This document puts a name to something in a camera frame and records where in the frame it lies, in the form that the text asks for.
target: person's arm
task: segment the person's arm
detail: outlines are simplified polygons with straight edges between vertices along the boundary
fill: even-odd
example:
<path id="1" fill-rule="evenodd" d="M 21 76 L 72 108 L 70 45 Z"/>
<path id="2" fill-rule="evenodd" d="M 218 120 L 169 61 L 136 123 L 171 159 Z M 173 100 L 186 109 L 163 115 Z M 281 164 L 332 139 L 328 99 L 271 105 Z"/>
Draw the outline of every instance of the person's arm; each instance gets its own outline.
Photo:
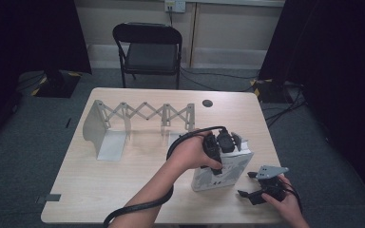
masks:
<path id="1" fill-rule="evenodd" d="M 202 132 L 202 136 L 195 136 L 179 144 L 153 178 L 125 206 L 160 199 L 187 169 L 203 165 L 220 169 L 221 163 L 210 159 L 202 149 L 203 136 L 209 133 Z M 109 227 L 152 227 L 160 209 L 161 206 L 158 206 L 119 216 Z"/>
<path id="2" fill-rule="evenodd" d="M 289 180 L 285 178 L 283 175 L 279 175 L 279 178 L 281 181 L 291 185 Z M 289 185 L 286 185 L 286 188 L 288 188 L 289 190 L 293 190 Z M 262 193 L 261 196 L 265 201 L 271 203 L 280 212 L 280 215 L 293 228 L 310 227 L 300 212 L 300 208 L 298 207 L 298 200 L 292 193 L 287 192 L 286 198 L 282 202 L 276 200 L 275 198 L 269 196 L 266 193 Z"/>

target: electrical outlet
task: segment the electrical outlet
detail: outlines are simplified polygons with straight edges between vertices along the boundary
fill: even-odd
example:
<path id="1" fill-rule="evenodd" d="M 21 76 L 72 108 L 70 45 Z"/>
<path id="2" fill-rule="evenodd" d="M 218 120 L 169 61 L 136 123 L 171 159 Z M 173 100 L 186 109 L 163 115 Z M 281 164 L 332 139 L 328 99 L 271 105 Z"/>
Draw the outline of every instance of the electrical outlet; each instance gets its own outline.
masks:
<path id="1" fill-rule="evenodd" d="M 185 12 L 185 1 L 165 0 L 164 11 Z"/>

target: wall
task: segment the wall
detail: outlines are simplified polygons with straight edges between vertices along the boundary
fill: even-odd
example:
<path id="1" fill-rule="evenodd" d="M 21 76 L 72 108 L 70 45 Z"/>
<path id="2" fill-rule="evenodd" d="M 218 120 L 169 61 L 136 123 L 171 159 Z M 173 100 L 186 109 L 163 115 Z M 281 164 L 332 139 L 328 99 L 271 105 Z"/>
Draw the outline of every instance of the wall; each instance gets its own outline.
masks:
<path id="1" fill-rule="evenodd" d="M 92 67 L 119 67 L 112 29 L 122 22 L 170 25 L 163 1 L 75 0 Z M 260 68 L 281 7 L 186 3 L 173 13 L 185 67 Z"/>

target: white box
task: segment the white box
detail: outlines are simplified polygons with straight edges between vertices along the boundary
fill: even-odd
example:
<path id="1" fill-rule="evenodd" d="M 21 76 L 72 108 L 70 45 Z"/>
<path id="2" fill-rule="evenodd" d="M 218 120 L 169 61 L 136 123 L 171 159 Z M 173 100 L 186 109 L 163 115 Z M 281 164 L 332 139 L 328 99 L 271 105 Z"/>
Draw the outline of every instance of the white box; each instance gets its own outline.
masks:
<path id="1" fill-rule="evenodd" d="M 221 153 L 221 174 L 215 176 L 209 167 L 195 169 L 192 189 L 197 192 L 235 184 L 253 155 L 247 142 L 241 143 L 241 151 L 236 148 L 231 153 Z"/>

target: black chair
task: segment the black chair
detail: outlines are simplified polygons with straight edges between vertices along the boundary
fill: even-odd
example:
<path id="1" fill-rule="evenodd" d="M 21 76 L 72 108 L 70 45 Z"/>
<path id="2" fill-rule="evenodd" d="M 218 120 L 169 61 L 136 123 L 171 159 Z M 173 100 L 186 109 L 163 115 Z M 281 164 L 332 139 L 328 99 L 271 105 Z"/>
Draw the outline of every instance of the black chair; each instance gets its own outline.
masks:
<path id="1" fill-rule="evenodd" d="M 183 38 L 174 28 L 162 24 L 122 23 L 112 30 L 118 46 L 121 74 L 176 75 L 179 88 Z M 125 54 L 123 44 L 129 44 Z"/>

